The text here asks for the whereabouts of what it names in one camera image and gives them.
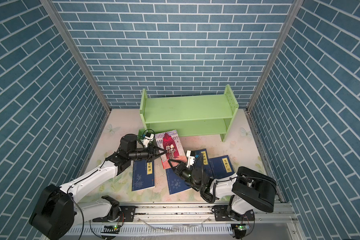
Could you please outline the blue book yellow label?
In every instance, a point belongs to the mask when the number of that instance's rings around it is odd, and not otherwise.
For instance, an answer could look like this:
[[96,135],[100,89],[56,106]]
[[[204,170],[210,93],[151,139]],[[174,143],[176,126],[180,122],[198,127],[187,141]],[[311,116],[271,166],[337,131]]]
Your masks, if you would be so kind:
[[172,169],[166,169],[169,194],[174,195],[190,189],[184,180],[177,176]]

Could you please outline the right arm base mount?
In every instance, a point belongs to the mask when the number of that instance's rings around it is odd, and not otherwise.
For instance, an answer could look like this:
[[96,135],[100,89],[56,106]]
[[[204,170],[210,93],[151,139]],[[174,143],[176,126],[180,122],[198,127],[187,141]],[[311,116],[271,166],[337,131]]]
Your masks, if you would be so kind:
[[255,220],[255,213],[253,210],[245,212],[243,215],[240,215],[233,210],[228,205],[215,205],[212,207],[212,212],[217,222],[227,222],[227,221],[243,221],[251,222]]

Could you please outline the red pink illustrated book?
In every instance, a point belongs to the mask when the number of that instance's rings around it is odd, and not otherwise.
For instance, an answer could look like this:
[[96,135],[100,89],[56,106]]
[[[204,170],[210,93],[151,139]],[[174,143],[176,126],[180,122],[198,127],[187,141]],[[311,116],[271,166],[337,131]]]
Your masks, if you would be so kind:
[[177,130],[155,134],[157,146],[166,150],[161,156],[163,168],[169,169],[171,166],[169,160],[178,160],[187,163],[188,159],[183,149]]

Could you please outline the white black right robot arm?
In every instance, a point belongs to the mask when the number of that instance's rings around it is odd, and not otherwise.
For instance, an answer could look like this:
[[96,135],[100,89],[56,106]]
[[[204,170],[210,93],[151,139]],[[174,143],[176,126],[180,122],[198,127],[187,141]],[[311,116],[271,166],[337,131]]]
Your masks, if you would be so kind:
[[266,213],[274,211],[277,183],[266,175],[239,167],[231,176],[213,179],[205,172],[204,161],[201,161],[201,166],[193,167],[180,160],[170,159],[169,165],[178,177],[199,192],[205,202],[213,204],[229,196],[227,214],[233,220],[253,209]]

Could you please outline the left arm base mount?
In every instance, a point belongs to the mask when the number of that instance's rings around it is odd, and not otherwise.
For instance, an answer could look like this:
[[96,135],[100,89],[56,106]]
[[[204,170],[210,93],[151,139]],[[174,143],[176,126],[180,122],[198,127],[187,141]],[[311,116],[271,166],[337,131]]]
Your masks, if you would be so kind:
[[110,212],[102,218],[95,218],[92,221],[104,223],[128,223],[134,220],[136,206],[119,206],[113,207]]

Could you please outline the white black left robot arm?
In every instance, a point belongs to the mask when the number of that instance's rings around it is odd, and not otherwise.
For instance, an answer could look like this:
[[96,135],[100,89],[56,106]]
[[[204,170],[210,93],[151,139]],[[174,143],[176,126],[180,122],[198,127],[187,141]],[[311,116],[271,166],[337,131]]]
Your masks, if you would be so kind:
[[144,141],[135,134],[123,136],[118,149],[95,169],[60,186],[51,184],[44,188],[30,216],[30,225],[48,239],[58,240],[72,227],[94,219],[120,222],[124,215],[116,199],[102,196],[86,204],[80,204],[80,200],[101,184],[120,175],[132,162],[151,162],[166,152],[156,145],[154,135]]

